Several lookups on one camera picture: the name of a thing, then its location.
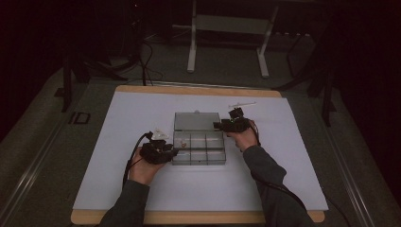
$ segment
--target grid compartment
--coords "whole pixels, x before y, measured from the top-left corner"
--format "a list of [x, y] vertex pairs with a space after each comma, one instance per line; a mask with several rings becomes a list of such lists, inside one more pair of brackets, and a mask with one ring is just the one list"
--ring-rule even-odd
[[176, 113], [175, 129], [178, 130], [174, 131], [174, 148], [179, 152], [173, 158], [173, 165], [225, 164], [223, 132], [214, 131], [216, 121], [219, 121], [218, 113]]

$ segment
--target person's right hand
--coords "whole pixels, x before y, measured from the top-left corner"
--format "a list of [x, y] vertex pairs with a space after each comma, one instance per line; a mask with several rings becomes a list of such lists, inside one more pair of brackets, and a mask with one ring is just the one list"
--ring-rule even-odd
[[[252, 120], [250, 120], [251, 127], [255, 129], [255, 125]], [[227, 136], [233, 137], [235, 139], [235, 145], [243, 152], [247, 148], [257, 145], [257, 137], [253, 129], [248, 128], [243, 132], [227, 132]]]

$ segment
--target metal frame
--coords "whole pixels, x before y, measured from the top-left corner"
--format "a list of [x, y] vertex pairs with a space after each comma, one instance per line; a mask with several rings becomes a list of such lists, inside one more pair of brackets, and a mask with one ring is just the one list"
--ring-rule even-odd
[[236, 17], [220, 17], [211, 15], [197, 14], [197, 1], [192, 1], [192, 26], [191, 26], [191, 45], [189, 48], [189, 58], [187, 72], [195, 72], [195, 61], [197, 57], [197, 29], [215, 30], [225, 32], [241, 32], [249, 34], [263, 34], [264, 41], [256, 49], [259, 61], [260, 73], [262, 78], [269, 77], [268, 66], [266, 65], [265, 51], [269, 37], [273, 29], [274, 21], [277, 16], [278, 6], [274, 7], [269, 20], [247, 19]]

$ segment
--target white sheet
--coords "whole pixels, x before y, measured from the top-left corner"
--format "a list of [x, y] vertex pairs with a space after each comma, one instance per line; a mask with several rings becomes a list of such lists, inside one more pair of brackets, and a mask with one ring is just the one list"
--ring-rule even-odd
[[[116, 92], [78, 192], [74, 209], [107, 210], [121, 192], [125, 164], [139, 137], [159, 128], [172, 143], [176, 112], [219, 113], [229, 118], [229, 105], [243, 107], [256, 122], [265, 150], [288, 174], [284, 184], [308, 210], [327, 210], [292, 110], [285, 98], [243, 96], [156, 95]], [[150, 186], [148, 211], [259, 211], [260, 199], [242, 154], [224, 136], [225, 166], [162, 168]]]

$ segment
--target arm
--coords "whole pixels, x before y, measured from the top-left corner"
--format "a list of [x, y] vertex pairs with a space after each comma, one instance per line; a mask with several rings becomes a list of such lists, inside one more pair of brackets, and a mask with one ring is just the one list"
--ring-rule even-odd
[[[243, 152], [244, 161], [253, 175], [260, 180], [284, 187], [283, 179], [287, 172], [257, 145], [252, 129], [242, 133], [229, 132], [235, 144]], [[307, 211], [291, 196], [274, 188], [256, 182], [266, 226], [306, 227], [315, 226]]]
[[107, 211], [100, 221], [99, 227], [143, 226], [149, 185], [164, 164], [149, 164], [142, 160], [139, 149], [135, 153], [132, 163], [136, 164], [130, 169], [129, 179], [115, 205]]

